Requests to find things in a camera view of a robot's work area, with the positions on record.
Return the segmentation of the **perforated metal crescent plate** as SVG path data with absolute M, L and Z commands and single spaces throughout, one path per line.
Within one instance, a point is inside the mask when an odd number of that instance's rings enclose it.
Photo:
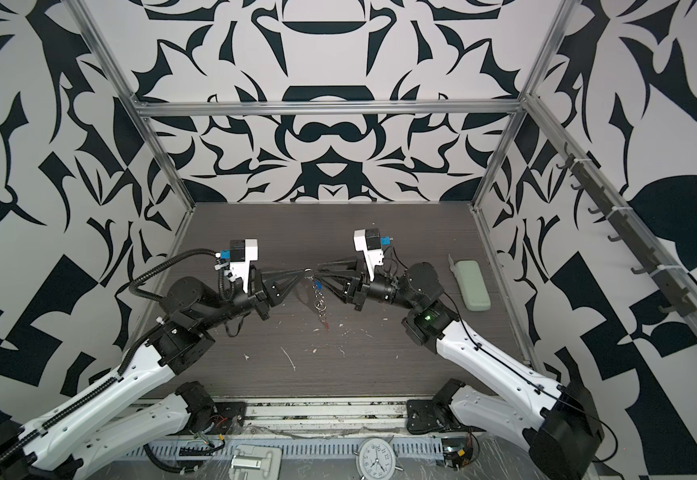
M 309 276 L 306 276 L 304 280 L 306 280 L 306 284 L 308 284 L 308 289 L 310 289 L 310 293 L 308 294 L 308 308 L 314 312 L 314 314 L 318 315 L 318 312 L 316 312 L 316 308 L 314 308 L 314 289 L 312 289 L 312 280 L 316 279 L 316 276 L 314 276 L 314 271 L 310 272 Z M 326 323 L 322 323 L 322 327 L 326 329 L 326 331 L 330 330 L 330 325 L 328 325 L 328 317 L 326 318 Z

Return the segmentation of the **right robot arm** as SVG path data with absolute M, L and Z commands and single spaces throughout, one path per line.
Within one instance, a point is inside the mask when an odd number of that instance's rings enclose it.
M 434 266 L 416 263 L 399 277 L 359 260 L 322 264 L 316 279 L 346 304 L 375 300 L 407 310 L 406 334 L 453 362 L 492 391 L 451 382 L 439 393 L 444 410 L 464 427 L 492 433 L 528 452 L 550 479 L 581 479 L 605 439 L 592 393 L 580 380 L 548 378 L 480 336 L 443 302 Z

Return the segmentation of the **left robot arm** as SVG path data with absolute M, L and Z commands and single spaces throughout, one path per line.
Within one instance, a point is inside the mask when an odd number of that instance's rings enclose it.
M 194 256 L 214 257 L 218 286 L 186 276 L 164 295 L 144 290 L 148 280 Z M 196 364 L 216 342 L 214 328 L 252 313 L 270 318 L 306 274 L 260 270 L 256 258 L 254 239 L 226 251 L 196 248 L 132 280 L 130 293 L 158 304 L 164 317 L 126 350 L 118 366 L 70 400 L 24 424 L 0 425 L 0 479 L 86 479 L 154 440 L 212 428 L 216 403 L 196 381 L 129 416 L 120 412 Z

